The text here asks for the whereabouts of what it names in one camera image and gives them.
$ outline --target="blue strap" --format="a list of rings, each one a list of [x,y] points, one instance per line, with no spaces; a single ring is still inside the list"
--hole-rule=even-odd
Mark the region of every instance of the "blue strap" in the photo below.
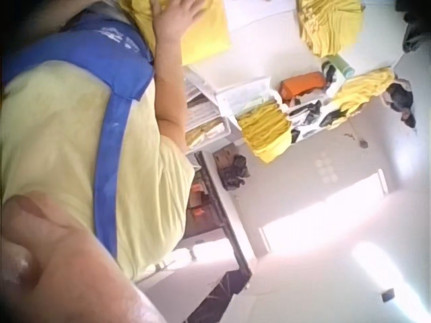
[[[94,229],[105,248],[117,256],[115,217],[121,144],[131,101],[112,93],[102,124],[94,174]]]
[[[117,181],[121,146],[132,100],[140,100],[154,75],[151,55],[135,28],[105,17],[85,15],[76,27],[25,48],[2,62],[2,81],[46,61],[86,69],[111,88],[103,118],[94,173],[94,230],[117,257]]]

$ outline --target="yellow towel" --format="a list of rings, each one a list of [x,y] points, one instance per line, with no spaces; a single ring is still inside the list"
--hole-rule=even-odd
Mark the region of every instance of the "yellow towel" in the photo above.
[[[395,74],[390,68],[378,69],[348,80],[333,99],[333,103],[341,111],[347,112],[346,116],[334,121],[330,128],[337,127],[354,115],[358,108],[369,102],[373,96],[381,95],[394,80]]]
[[[160,0],[165,8],[168,0]],[[152,52],[156,47],[153,31],[151,0],[120,0],[121,7],[129,13],[143,34]],[[206,12],[181,39],[183,65],[195,63],[201,59],[227,50],[230,37],[226,14],[222,0],[207,0]]]
[[[360,0],[299,0],[298,17],[301,39],[319,57],[355,43],[362,27]]]
[[[239,116],[238,124],[247,145],[267,164],[292,143],[291,122],[275,102],[267,102]]]

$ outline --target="yellow cloth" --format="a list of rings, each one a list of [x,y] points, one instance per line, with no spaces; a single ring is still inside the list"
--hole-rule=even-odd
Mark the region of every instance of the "yellow cloth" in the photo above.
[[[96,150],[109,88],[88,72],[47,62],[5,88],[1,111],[1,197],[41,190],[93,230]],[[118,263],[139,279],[182,238],[192,165],[160,135],[154,83],[134,102],[121,151]]]
[[[160,0],[163,7],[168,0]],[[120,0],[121,7],[136,21],[152,52],[156,47],[150,0]],[[230,37],[222,0],[206,0],[206,12],[181,39],[183,65],[218,54],[230,47]]]
[[[341,111],[346,111],[346,116],[333,122],[331,128],[335,128],[350,116],[373,96],[381,95],[394,82],[395,74],[390,68],[376,71],[349,79],[340,91],[335,95],[333,103]]]
[[[244,140],[255,156],[272,162],[292,143],[291,122],[275,102],[267,102],[238,117]]]
[[[301,39],[319,57],[355,43],[362,27],[360,0],[299,0],[298,17]]]

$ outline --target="orange bag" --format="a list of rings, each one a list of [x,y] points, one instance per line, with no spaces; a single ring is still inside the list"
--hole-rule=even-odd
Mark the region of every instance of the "orange bag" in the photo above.
[[[280,85],[279,94],[283,103],[289,103],[296,96],[314,89],[323,89],[325,86],[325,76],[321,72],[313,72],[285,79]]]

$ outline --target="yellow t-shirt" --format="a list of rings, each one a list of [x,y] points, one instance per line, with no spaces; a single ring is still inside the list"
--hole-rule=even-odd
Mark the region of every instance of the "yellow t-shirt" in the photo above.
[[[47,193],[93,230],[93,176],[109,87],[51,61],[16,77],[1,109],[1,197]],[[133,280],[181,239],[193,167],[154,112],[154,82],[134,102],[117,188],[117,261]]]

